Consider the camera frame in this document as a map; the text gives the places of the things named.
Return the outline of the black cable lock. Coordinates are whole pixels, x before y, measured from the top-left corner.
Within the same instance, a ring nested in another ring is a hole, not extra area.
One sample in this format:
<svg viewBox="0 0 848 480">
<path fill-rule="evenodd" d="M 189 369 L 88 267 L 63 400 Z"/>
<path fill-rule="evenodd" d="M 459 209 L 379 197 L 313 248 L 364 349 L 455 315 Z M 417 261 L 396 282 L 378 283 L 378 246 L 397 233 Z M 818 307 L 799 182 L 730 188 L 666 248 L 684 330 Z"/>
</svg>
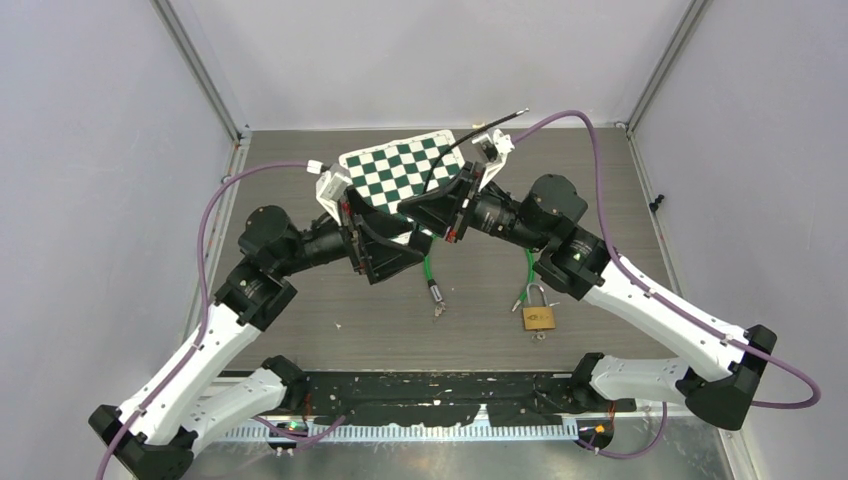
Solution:
<svg viewBox="0 0 848 480">
<path fill-rule="evenodd" d="M 444 158 L 448 154 L 452 153 L 454 150 L 457 150 L 461 145 L 465 144 L 466 142 L 468 142 L 472 138 L 474 138 L 478 135 L 481 135 L 483 133 L 486 133 L 489 130 L 491 130 L 495 127 L 498 127 L 499 125 L 501 125 L 503 123 L 509 122 L 509 121 L 511 121 L 511 120 L 513 120 L 517 117 L 520 117 L 520 116 L 528 113 L 529 111 L 530 111 L 530 108 L 525 107 L 523 109 L 516 110 L 512 113 L 509 113 L 509 114 L 507 114 L 503 117 L 500 117 L 496 120 L 493 120 L 491 122 L 482 124 L 481 126 L 474 127 L 471 130 L 470 133 L 464 134 L 459 139 L 457 139 L 453 143 L 451 143 L 444 150 L 441 150 L 440 153 L 435 157 L 435 159 L 430 162 L 429 170 L 427 171 L 427 174 L 424 177 L 422 192 L 426 193 L 428 191 L 430 182 L 434 178 L 436 168 L 443 163 Z"/>
</svg>

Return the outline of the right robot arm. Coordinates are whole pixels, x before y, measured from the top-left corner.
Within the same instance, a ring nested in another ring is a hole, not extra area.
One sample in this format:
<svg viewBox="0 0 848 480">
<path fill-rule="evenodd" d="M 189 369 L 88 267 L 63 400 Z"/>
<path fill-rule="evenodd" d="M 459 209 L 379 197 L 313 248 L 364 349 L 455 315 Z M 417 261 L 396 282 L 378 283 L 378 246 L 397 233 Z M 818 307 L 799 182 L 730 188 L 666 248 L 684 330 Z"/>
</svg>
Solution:
<svg viewBox="0 0 848 480">
<path fill-rule="evenodd" d="M 474 229 L 538 251 L 534 271 L 550 288 L 618 316 L 672 352 L 653 360 L 586 354 L 569 380 L 578 410 L 643 399 L 682 405 L 715 427 L 739 430 L 775 333 L 719 320 L 645 276 L 580 226 L 587 207 L 561 175 L 540 176 L 515 200 L 464 167 L 448 183 L 401 201 L 398 211 L 448 242 Z"/>
</svg>

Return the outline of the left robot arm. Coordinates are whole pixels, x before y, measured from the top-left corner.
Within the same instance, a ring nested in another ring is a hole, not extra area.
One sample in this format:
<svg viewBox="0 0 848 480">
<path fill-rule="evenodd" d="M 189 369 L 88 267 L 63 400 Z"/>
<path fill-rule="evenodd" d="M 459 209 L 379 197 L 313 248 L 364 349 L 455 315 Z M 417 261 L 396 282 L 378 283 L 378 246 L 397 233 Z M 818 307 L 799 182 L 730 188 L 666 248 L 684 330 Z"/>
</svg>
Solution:
<svg viewBox="0 0 848 480">
<path fill-rule="evenodd" d="M 337 218 L 320 218 L 305 230 L 279 206 L 256 209 L 238 241 L 242 259 L 192 338 L 135 395 L 90 416 L 108 457 L 138 479 L 178 479 L 209 443 L 242 422 L 275 409 L 298 412 L 309 395 L 308 376 L 283 356 L 266 359 L 220 394 L 206 397 L 205 390 L 294 299 L 293 274 L 349 259 L 376 284 L 421 263 L 431 244 L 413 223 L 356 193 L 342 198 Z"/>
</svg>

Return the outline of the green white chessboard mat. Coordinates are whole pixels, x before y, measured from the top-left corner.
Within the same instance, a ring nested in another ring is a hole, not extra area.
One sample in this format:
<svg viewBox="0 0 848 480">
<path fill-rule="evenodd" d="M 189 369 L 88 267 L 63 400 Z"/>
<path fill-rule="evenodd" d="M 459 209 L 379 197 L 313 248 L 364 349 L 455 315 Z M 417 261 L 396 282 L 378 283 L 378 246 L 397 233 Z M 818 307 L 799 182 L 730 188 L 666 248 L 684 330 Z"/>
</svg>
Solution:
<svg viewBox="0 0 848 480">
<path fill-rule="evenodd" d="M 459 173 L 465 159 L 458 149 L 430 169 L 431 162 L 454 140 L 450 130 L 437 130 L 346 152 L 338 163 L 348 170 L 353 186 L 367 203 L 397 215 L 401 201 L 444 185 Z"/>
</svg>

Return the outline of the brass padlock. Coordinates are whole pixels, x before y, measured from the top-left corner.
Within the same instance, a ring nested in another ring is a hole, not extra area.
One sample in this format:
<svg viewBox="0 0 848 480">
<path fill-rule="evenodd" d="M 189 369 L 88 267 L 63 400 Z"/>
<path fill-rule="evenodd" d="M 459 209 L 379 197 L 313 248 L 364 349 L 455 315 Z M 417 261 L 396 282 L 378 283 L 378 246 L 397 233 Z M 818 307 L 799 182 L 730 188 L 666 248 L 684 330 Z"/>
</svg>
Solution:
<svg viewBox="0 0 848 480">
<path fill-rule="evenodd" d="M 526 331 L 543 332 L 556 328 L 553 307 L 548 301 L 546 291 L 538 283 L 529 283 L 525 287 L 525 306 L 522 308 L 522 320 Z"/>
</svg>

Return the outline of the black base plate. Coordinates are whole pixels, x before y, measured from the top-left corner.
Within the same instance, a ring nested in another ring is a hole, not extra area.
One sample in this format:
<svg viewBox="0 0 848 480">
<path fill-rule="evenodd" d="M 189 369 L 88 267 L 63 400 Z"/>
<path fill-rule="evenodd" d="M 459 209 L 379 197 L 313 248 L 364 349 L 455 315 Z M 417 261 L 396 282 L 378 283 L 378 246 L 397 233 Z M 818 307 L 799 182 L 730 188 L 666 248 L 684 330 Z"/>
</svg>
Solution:
<svg viewBox="0 0 848 480">
<path fill-rule="evenodd" d="M 451 427 L 484 412 L 496 427 L 552 426 L 564 414 L 632 412 L 632 398 L 605 400 L 568 373 L 312 371 L 281 408 L 328 425 Z"/>
</svg>

